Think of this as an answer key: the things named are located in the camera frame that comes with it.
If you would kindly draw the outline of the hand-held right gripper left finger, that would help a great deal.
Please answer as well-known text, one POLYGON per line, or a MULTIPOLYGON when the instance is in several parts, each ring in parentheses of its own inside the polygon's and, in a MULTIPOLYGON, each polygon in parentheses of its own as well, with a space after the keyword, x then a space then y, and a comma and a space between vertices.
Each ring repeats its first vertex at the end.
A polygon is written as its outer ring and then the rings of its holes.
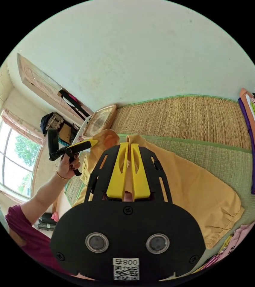
POLYGON ((115 146, 114 148, 115 151, 112 155, 115 155, 115 160, 106 196, 107 198, 124 198, 128 143, 120 143, 120 145, 115 146))

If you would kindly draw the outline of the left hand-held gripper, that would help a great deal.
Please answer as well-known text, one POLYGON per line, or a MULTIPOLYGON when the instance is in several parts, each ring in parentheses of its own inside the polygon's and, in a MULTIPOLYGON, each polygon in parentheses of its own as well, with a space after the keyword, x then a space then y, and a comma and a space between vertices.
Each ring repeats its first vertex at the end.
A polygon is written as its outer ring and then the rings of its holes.
POLYGON ((90 149, 97 143, 98 140, 86 139, 63 148, 59 148, 58 143, 49 143, 49 159, 51 161, 55 161, 58 158, 62 157, 64 154, 67 154, 71 158, 81 151, 90 149))

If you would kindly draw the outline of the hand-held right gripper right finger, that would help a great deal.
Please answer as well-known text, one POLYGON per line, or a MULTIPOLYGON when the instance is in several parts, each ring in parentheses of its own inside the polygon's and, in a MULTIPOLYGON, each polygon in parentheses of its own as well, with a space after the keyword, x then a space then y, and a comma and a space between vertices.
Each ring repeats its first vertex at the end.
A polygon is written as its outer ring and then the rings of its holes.
POLYGON ((150 188, 140 153, 139 145, 130 145, 130 169, 133 199, 147 199, 150 197, 150 188))

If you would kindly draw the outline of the person's left hand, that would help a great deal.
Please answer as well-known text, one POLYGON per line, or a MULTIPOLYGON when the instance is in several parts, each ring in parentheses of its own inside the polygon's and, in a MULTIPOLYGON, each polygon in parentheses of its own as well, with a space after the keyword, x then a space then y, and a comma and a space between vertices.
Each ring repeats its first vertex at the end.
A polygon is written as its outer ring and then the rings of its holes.
POLYGON ((78 154, 71 158, 64 154, 60 159, 56 173, 60 178, 69 180, 75 175, 75 171, 79 169, 80 165, 78 154))

